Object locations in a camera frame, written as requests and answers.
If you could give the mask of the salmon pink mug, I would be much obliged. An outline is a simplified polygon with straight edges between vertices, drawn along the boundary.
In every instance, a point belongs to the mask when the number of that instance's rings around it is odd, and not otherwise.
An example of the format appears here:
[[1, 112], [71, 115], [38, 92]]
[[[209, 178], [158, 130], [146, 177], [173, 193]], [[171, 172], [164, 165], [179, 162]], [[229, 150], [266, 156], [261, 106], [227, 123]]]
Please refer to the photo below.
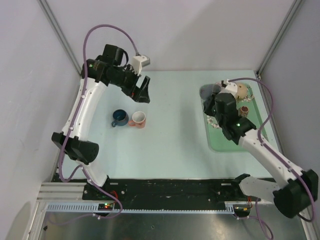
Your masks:
[[137, 111], [132, 115], [131, 120], [128, 122], [130, 127], [142, 129], [146, 125], [146, 114], [143, 111]]

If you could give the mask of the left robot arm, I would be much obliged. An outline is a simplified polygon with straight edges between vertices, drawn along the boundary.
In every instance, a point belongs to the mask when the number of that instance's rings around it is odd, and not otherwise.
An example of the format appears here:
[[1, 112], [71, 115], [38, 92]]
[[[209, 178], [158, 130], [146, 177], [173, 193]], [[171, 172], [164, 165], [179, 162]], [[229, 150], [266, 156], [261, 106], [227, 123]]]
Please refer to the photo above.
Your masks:
[[67, 155], [77, 162], [88, 175], [89, 182], [96, 184], [93, 193], [101, 200], [110, 196], [111, 187], [105, 184], [107, 174], [99, 167], [96, 159], [99, 145], [88, 140], [100, 98], [108, 85], [115, 85], [137, 103], [150, 102], [150, 78], [146, 76], [141, 86], [137, 86], [141, 71], [150, 64], [150, 58], [137, 54], [131, 63], [121, 65], [123, 58], [127, 57], [124, 49], [106, 44], [101, 55], [84, 62], [79, 90], [69, 118], [61, 132], [54, 132], [51, 136], [52, 142], [60, 149], [59, 159], [62, 161]]

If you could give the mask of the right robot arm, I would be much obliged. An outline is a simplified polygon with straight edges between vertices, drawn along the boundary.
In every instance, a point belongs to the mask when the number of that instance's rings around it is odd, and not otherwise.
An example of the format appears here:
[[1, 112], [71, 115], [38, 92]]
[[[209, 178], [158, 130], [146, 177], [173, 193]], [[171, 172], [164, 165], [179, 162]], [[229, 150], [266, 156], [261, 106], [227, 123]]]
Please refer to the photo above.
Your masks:
[[249, 152], [273, 177], [274, 181], [242, 174], [233, 180], [232, 197], [238, 201], [247, 196], [273, 202], [287, 218], [298, 216], [318, 199], [319, 177], [305, 171], [276, 151], [257, 127], [238, 114], [235, 97], [228, 92], [212, 94], [203, 102], [203, 112], [214, 117], [224, 137]]

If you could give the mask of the blue mug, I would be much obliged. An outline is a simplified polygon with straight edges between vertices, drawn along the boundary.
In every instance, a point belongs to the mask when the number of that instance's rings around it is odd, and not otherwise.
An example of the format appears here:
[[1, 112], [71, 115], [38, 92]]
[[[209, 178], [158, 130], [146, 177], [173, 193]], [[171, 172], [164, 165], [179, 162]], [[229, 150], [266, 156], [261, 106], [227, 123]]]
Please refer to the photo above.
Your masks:
[[111, 123], [111, 126], [113, 128], [119, 126], [123, 127], [129, 122], [129, 116], [126, 111], [123, 109], [117, 109], [112, 114], [113, 121]]

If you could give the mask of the brown striped cup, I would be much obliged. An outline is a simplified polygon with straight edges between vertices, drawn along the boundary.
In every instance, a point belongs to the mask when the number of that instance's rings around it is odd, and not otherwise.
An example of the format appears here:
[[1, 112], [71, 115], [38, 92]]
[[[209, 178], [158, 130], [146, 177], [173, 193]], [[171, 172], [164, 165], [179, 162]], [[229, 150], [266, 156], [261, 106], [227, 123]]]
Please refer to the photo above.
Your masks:
[[249, 115], [249, 108], [247, 106], [241, 106], [239, 108], [239, 115], [241, 117], [247, 118]]

